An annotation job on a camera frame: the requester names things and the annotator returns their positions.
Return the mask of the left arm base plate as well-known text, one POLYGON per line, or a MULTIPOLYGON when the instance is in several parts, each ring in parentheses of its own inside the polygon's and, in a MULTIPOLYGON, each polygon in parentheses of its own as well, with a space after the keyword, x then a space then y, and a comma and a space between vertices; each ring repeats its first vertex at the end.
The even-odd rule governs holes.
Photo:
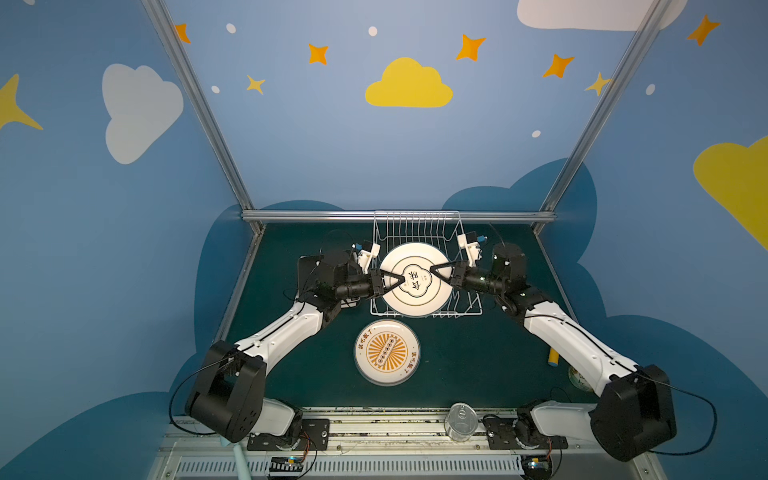
POLYGON ((247 440, 248 451, 325 451, 330 437, 329 419, 302 419, 294 423, 283 436, 251 434, 247 440))

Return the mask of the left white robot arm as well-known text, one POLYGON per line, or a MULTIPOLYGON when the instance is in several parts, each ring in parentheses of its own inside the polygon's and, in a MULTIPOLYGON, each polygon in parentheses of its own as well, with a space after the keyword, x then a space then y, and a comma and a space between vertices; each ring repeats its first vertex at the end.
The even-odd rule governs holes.
POLYGON ((281 317, 235 343, 219 340, 206 353, 184 412, 231 443, 248 436, 299 435, 300 412, 265 397, 272 369, 303 341, 321 332, 342 307, 384 296, 406 277, 373 268, 366 250, 337 250, 297 261, 294 302, 281 317))

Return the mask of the black square plate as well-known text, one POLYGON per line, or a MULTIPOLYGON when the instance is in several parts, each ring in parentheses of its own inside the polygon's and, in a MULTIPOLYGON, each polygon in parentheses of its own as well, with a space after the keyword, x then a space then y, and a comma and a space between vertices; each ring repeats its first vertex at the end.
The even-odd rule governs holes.
POLYGON ((308 293, 332 296, 335 285, 336 265, 327 255, 300 257, 297 263, 297 296, 308 293))

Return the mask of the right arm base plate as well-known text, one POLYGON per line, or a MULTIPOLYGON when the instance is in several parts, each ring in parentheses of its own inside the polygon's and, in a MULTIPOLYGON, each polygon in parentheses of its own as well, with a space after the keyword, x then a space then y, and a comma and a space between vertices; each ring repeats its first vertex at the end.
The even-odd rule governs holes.
POLYGON ((528 417, 504 418, 486 415, 481 420, 491 450, 566 450, 568 441, 562 436, 540 433, 528 417))

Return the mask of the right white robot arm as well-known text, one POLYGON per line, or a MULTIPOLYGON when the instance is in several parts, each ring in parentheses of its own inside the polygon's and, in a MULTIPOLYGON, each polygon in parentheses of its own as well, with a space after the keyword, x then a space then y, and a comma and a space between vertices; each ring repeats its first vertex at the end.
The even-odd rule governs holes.
POLYGON ((470 261, 431 267, 441 281, 490 294, 507 315, 565 359, 597 396, 594 404, 544 401, 524 409, 515 426, 520 444, 547 437, 598 444, 627 462, 673 439, 677 425, 669 378, 655 365, 639 366, 574 321, 527 280, 527 259, 514 244, 497 244, 492 267, 470 261))

